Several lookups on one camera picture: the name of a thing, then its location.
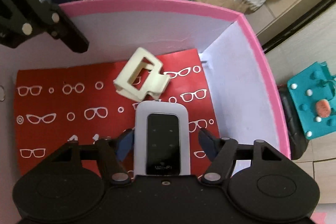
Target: white wall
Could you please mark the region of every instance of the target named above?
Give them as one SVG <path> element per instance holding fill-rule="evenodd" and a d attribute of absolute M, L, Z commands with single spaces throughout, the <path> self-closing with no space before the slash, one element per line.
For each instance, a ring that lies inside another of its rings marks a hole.
<path fill-rule="evenodd" d="M 336 74 L 336 4 L 266 57 L 277 84 L 285 84 L 316 61 L 327 61 Z"/>

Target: orange oval piece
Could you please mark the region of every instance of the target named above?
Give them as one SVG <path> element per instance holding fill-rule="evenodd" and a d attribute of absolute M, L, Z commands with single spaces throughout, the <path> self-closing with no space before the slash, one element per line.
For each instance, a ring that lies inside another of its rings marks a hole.
<path fill-rule="evenodd" d="M 327 118 L 331 114 L 331 107 L 326 99 L 320 100 L 315 105 L 316 112 L 321 118 Z"/>

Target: beige plastic holder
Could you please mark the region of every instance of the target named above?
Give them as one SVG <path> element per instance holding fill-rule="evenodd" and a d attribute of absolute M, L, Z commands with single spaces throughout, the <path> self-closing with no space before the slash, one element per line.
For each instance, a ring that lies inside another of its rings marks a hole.
<path fill-rule="evenodd" d="M 158 100 L 169 83 L 169 75 L 160 74 L 162 62 L 144 48 L 139 47 L 113 81 L 117 93 L 131 100 L 142 102 L 149 94 Z M 138 90 L 132 86 L 142 69 L 150 71 L 142 87 Z"/>

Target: black screen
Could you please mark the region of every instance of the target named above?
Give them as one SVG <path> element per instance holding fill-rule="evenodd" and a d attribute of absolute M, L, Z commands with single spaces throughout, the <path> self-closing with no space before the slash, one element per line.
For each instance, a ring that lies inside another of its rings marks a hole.
<path fill-rule="evenodd" d="M 152 113 L 147 117 L 148 175 L 179 175 L 179 119 L 172 114 Z"/>

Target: white ball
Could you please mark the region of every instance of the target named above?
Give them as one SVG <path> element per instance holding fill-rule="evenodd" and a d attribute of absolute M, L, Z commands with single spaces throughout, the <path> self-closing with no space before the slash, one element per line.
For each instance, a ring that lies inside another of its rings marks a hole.
<path fill-rule="evenodd" d="M 312 90 L 306 90 L 306 94 L 307 94 L 307 96 L 312 96 L 313 95 L 313 91 Z"/>

